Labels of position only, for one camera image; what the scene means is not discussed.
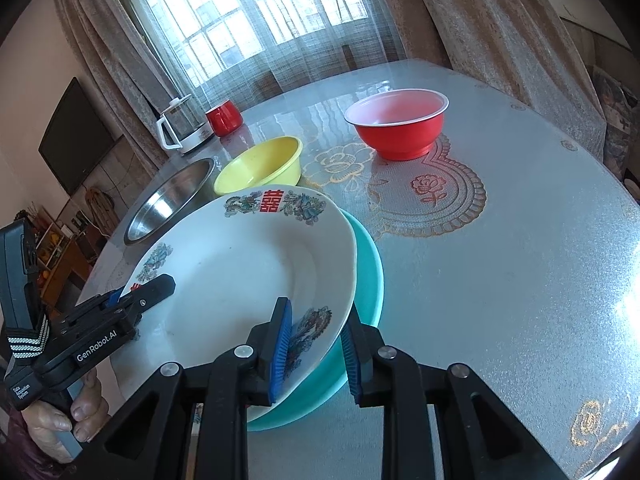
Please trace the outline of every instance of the electric kettle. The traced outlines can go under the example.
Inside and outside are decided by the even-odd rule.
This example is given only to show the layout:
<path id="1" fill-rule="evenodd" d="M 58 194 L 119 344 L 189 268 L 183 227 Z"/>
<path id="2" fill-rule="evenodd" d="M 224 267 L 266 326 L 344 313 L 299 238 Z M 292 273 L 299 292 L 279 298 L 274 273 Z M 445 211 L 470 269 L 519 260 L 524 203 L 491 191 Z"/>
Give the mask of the electric kettle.
<path id="1" fill-rule="evenodd" d="M 213 135 L 213 129 L 195 99 L 188 94 L 169 102 L 169 107 L 156 122 L 156 134 L 164 149 L 187 153 L 209 139 Z"/>

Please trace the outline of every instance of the maroon sleeve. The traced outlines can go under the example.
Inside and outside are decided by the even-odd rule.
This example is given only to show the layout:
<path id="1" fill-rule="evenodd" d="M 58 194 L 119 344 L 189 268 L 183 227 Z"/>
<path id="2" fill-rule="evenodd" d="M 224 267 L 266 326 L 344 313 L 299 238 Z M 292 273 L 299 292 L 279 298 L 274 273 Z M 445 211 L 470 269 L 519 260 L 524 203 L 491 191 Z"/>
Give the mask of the maroon sleeve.
<path id="1" fill-rule="evenodd" d="M 11 409 L 9 414 L 8 448 L 15 468 L 25 480 L 53 480 L 58 478 L 64 466 L 46 455 L 31 439 L 22 414 Z"/>

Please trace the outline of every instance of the red mug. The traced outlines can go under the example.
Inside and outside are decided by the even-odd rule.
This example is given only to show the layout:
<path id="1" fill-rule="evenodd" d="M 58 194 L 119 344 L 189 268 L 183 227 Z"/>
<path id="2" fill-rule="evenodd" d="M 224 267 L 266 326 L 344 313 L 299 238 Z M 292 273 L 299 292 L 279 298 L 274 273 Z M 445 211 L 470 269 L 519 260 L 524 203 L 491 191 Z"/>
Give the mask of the red mug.
<path id="1" fill-rule="evenodd" d="M 236 131 L 244 122 L 238 109 L 229 100 L 212 108 L 206 115 L 213 132 L 219 137 Z"/>

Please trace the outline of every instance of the window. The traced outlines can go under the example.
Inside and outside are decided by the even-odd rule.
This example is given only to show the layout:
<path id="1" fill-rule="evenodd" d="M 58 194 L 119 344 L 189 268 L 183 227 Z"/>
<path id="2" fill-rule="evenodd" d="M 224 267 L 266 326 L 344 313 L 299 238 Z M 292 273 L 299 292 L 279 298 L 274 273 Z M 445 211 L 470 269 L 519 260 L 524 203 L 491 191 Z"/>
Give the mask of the window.
<path id="1" fill-rule="evenodd" d="M 368 17 L 363 0 L 146 0 L 195 87 L 273 46 Z"/>

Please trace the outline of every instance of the red chinese character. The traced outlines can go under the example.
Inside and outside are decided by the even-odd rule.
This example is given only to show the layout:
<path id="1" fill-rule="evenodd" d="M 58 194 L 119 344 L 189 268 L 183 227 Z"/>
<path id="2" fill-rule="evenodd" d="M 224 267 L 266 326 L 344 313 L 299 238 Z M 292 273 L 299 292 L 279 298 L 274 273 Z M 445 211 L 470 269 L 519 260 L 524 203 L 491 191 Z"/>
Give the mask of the red chinese character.
<path id="1" fill-rule="evenodd" d="M 284 191 L 281 189 L 265 191 L 262 196 L 262 202 L 260 202 L 260 212 L 277 213 L 283 195 Z"/>

